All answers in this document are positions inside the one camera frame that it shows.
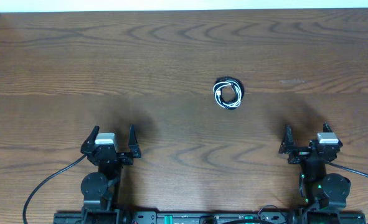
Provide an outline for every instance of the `wooden panel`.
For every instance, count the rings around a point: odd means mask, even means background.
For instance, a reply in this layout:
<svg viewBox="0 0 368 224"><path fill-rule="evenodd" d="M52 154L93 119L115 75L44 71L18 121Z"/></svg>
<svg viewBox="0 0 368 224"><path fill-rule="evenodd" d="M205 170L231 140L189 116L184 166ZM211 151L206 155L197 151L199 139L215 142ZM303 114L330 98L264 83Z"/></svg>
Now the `wooden panel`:
<svg viewBox="0 0 368 224"><path fill-rule="evenodd" d="M217 77L245 85L218 107ZM278 154L283 125L307 144L329 121L338 164L368 173L368 10L87 12L0 17L0 223L21 223L45 177L80 157L93 126L143 158L124 169L120 202L159 210L295 208L298 166ZM88 161L35 195L32 223L79 210ZM368 180L348 210L368 218Z"/></svg>

